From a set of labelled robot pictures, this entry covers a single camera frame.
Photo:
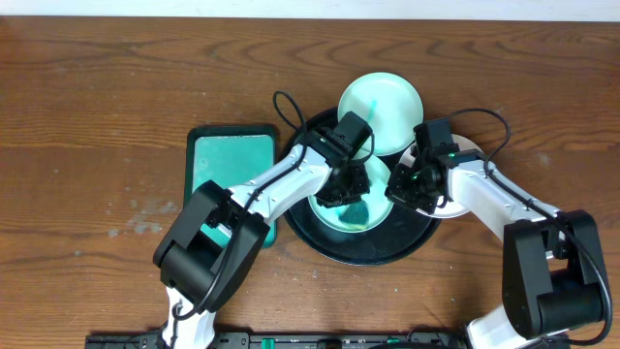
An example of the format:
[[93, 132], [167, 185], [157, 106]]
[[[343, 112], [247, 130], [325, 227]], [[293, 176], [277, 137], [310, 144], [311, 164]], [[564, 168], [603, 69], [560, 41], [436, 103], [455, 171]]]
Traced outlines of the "dark green sponge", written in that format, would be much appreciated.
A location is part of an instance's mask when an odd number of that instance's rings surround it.
[[366, 202], [360, 201], [350, 204], [339, 214], [338, 220], [347, 229], [365, 230], [370, 220], [369, 208]]

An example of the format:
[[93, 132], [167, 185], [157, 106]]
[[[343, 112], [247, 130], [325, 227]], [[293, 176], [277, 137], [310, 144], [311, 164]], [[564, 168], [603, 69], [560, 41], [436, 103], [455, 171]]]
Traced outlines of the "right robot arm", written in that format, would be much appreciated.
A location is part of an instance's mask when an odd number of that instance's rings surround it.
[[503, 243], [502, 303], [468, 325], [471, 347], [591, 346], [609, 335], [612, 296], [586, 211], [538, 201], [477, 150], [398, 164], [387, 196], [425, 213], [459, 204]]

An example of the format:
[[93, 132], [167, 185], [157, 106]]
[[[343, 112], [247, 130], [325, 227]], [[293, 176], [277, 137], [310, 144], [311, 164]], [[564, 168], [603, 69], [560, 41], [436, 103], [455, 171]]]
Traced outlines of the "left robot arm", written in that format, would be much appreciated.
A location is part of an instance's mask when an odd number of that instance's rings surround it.
[[161, 332], [165, 348], [206, 348], [216, 312], [236, 293], [271, 223], [314, 195], [333, 205], [355, 203], [368, 190], [357, 153], [372, 131], [314, 130], [258, 177], [223, 188], [202, 184], [175, 218], [153, 255], [169, 297]]

